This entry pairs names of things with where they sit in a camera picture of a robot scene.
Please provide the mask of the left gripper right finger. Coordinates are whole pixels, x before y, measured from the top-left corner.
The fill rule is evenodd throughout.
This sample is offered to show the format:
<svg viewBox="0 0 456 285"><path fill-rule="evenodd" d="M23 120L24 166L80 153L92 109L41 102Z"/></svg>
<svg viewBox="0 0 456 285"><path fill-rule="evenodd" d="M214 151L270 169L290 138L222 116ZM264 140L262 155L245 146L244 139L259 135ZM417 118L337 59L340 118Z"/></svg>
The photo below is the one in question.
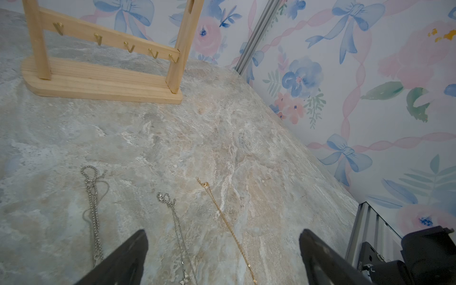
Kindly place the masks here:
<svg viewBox="0 0 456 285"><path fill-rule="evenodd" d="M310 285L371 284L311 230L303 230L299 246Z"/></svg>

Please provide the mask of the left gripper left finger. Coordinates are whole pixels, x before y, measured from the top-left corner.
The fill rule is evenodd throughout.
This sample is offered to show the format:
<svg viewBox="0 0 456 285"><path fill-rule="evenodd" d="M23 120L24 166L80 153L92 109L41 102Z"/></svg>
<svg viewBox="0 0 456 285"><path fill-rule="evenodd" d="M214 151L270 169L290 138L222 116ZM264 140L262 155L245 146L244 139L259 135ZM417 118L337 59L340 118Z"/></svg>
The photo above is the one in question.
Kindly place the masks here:
<svg viewBox="0 0 456 285"><path fill-rule="evenodd" d="M138 285L143 277L147 251L147 234L140 229L76 285Z"/></svg>

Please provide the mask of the wooden jewelry display stand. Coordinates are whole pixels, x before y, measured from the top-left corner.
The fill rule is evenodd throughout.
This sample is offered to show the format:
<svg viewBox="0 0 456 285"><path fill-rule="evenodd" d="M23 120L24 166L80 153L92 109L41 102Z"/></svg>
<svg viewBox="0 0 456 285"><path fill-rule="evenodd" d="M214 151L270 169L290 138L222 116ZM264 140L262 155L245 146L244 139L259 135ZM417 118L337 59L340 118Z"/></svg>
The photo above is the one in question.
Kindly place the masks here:
<svg viewBox="0 0 456 285"><path fill-rule="evenodd" d="M180 104L180 85L203 5L203 1L186 3L175 47L168 47L39 7L37 1L23 1L33 50L21 65L25 84L39 96ZM50 58L44 30L169 60L167 76Z"/></svg>

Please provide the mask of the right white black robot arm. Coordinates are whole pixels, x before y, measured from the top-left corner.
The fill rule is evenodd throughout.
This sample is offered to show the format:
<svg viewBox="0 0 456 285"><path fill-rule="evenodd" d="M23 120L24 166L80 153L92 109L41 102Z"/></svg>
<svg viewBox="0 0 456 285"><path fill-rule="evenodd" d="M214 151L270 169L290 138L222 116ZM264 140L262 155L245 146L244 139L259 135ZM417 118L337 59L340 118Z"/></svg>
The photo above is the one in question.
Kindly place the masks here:
<svg viewBox="0 0 456 285"><path fill-rule="evenodd" d="M368 242L362 243L357 270L367 272L375 285L454 285L456 245L454 229L436 226L401 240L402 260L386 261Z"/></svg>

